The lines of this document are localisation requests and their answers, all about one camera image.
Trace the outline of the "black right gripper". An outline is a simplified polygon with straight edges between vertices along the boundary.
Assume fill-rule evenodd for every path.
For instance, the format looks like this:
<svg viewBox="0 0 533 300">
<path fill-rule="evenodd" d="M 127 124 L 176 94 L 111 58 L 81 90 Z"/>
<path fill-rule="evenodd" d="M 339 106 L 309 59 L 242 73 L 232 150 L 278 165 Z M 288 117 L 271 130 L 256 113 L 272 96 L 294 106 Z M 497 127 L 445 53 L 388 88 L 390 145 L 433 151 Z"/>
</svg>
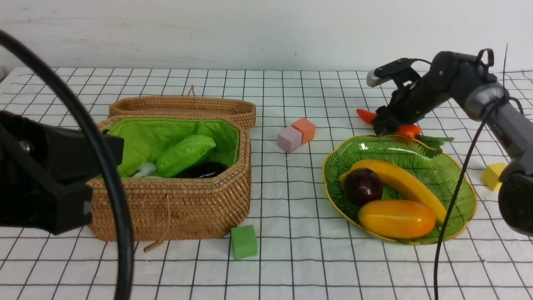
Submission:
<svg viewBox="0 0 533 300">
<path fill-rule="evenodd" d="M 425 77 L 407 85 L 400 84 L 392 93 L 389 105 L 376 110 L 371 125 L 376 135 L 392 134 L 405 121 L 419 121 L 449 99 L 449 93 L 433 89 Z"/>
</svg>

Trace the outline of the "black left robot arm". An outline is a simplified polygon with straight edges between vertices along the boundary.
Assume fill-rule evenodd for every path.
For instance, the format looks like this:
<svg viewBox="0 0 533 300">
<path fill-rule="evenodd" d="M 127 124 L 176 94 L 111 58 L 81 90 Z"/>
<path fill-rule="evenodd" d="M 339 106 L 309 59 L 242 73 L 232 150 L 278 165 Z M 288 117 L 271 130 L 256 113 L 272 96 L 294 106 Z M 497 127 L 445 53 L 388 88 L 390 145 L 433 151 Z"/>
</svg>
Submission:
<svg viewBox="0 0 533 300">
<path fill-rule="evenodd" d="M 59 235 L 92 222 L 92 188 L 100 175 L 78 131 L 2 110 L 0 225 Z"/>
</svg>

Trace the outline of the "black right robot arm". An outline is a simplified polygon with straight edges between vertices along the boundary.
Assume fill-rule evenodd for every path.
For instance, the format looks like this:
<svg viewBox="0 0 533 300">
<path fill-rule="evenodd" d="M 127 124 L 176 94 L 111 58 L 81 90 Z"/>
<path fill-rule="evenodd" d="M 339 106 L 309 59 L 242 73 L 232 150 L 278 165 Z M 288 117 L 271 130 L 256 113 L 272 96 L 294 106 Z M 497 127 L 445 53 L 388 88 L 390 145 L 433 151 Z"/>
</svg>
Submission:
<svg viewBox="0 0 533 300">
<path fill-rule="evenodd" d="M 532 236 L 532 122 L 512 106 L 514 97 L 497 76 L 491 49 L 477 55 L 441 51 L 421 76 L 412 68 L 413 58 L 403 57 L 367 73 L 366 84 L 377 87 L 389 80 L 396 84 L 390 102 L 377 110 L 375 133 L 392 133 L 401 125 L 412 125 L 444 102 L 453 99 L 465 114 L 487 126 L 510 157 L 499 176 L 499 212 L 515 232 Z"/>
</svg>

